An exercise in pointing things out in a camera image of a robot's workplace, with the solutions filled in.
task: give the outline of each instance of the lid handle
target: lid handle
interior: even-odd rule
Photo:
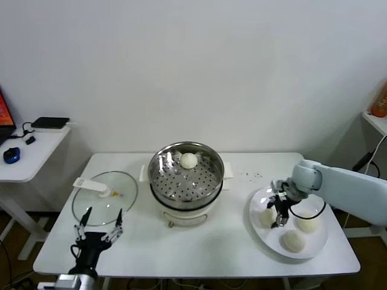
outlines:
[[[79,189],[88,189],[88,190],[93,190],[95,192],[99,192],[99,196],[101,198],[105,198],[110,195],[111,189],[106,185],[101,182],[97,181],[92,181],[89,179],[84,179],[84,178],[77,178],[74,181],[73,187],[77,187]]]

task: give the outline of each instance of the blue mouse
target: blue mouse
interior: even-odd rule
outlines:
[[[2,154],[5,163],[7,164],[12,164],[20,159],[20,148],[14,147],[14,148],[9,148],[7,151],[5,151]]]

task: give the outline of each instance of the glass pot lid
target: glass pot lid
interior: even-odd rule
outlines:
[[[135,179],[121,171],[100,173],[90,180],[106,184],[111,189],[111,194],[101,198],[99,192],[84,188],[78,189],[73,199],[73,215],[80,221],[87,209],[93,207],[88,226],[97,227],[114,222],[120,209],[125,214],[134,204],[138,194]]]

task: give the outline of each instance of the shelf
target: shelf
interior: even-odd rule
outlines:
[[[387,134],[387,117],[379,118],[371,115],[368,111],[363,112],[363,118],[366,119],[383,136]]]

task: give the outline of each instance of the computer monitor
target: computer monitor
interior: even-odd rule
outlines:
[[[16,125],[0,88],[0,144],[15,131]]]

